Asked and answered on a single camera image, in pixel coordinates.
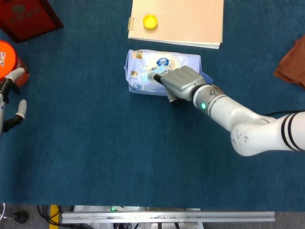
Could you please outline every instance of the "green indicator light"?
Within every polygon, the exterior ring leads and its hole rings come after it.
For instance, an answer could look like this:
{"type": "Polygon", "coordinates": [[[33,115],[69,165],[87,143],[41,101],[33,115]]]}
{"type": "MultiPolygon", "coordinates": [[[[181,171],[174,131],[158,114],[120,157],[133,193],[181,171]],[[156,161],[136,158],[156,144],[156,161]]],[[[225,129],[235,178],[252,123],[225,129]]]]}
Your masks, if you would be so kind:
{"type": "Polygon", "coordinates": [[[201,104],[201,108],[202,108],[202,109],[205,109],[205,108],[206,108],[205,103],[202,103],[202,104],[201,104]]]}

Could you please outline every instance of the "white robotic arm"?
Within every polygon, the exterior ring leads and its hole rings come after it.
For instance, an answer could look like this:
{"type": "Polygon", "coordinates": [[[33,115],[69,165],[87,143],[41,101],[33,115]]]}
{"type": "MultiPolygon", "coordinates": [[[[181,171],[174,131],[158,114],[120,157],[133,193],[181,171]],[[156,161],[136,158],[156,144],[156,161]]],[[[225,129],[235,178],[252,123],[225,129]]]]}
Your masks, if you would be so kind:
{"type": "Polygon", "coordinates": [[[2,133],[8,132],[10,129],[20,124],[25,118],[27,102],[23,99],[19,102],[18,111],[15,114],[15,117],[4,121],[4,110],[6,103],[9,102],[9,92],[12,89],[13,92],[20,94],[20,90],[15,84],[15,80],[23,73],[23,68],[17,68],[5,76],[4,80],[0,83],[0,137],[2,133]]]}
{"type": "Polygon", "coordinates": [[[275,119],[261,116],[224,95],[187,66],[149,78],[166,87],[171,103],[184,99],[231,132],[234,150],[252,156],[268,150],[305,150],[305,112],[275,119]]]}

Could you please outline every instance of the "blue carpet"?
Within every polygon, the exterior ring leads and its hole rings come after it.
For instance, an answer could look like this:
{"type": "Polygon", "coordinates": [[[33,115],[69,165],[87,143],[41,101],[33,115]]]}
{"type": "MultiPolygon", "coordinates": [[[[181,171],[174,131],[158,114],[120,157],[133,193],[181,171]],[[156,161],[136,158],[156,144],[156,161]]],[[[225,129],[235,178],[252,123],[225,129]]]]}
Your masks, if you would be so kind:
{"type": "Polygon", "coordinates": [[[191,105],[130,93],[123,69],[129,49],[199,54],[255,112],[304,109],[273,76],[305,33],[304,0],[226,0],[219,50],[128,40],[130,0],[50,2],[64,29],[14,44],[31,74],[6,116],[21,98],[28,112],[0,141],[0,202],[305,210],[305,154],[242,157],[191,105]]]}

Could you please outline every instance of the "label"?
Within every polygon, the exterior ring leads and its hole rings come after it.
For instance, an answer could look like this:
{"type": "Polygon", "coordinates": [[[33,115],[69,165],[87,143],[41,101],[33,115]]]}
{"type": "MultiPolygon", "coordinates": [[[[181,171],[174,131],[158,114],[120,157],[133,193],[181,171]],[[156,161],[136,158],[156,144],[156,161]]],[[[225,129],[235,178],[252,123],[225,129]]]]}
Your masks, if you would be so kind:
{"type": "Polygon", "coordinates": [[[139,50],[133,51],[132,52],[132,57],[134,59],[142,59],[143,58],[143,51],[139,51],[139,50]]]}
{"type": "Polygon", "coordinates": [[[158,66],[161,66],[161,65],[167,66],[169,64],[169,62],[170,61],[167,58],[162,57],[157,61],[157,65],[158,66]]]}
{"type": "Polygon", "coordinates": [[[142,83],[132,83],[132,88],[135,90],[144,90],[143,84],[142,83]]]}
{"type": "Polygon", "coordinates": [[[137,71],[132,71],[130,73],[130,79],[138,79],[138,72],[137,71]]]}
{"type": "Polygon", "coordinates": [[[0,65],[3,67],[4,66],[4,59],[5,59],[5,53],[0,52],[0,65]]]}

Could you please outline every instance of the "spiral binding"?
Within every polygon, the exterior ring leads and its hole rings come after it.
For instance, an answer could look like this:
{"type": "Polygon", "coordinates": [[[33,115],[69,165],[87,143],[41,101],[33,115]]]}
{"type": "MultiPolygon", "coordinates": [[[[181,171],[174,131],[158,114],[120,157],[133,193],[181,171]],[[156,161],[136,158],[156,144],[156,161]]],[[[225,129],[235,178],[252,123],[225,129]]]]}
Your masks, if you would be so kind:
{"type": "Polygon", "coordinates": [[[134,26],[134,18],[130,17],[128,20],[128,30],[133,30],[133,26],[134,26]]]}

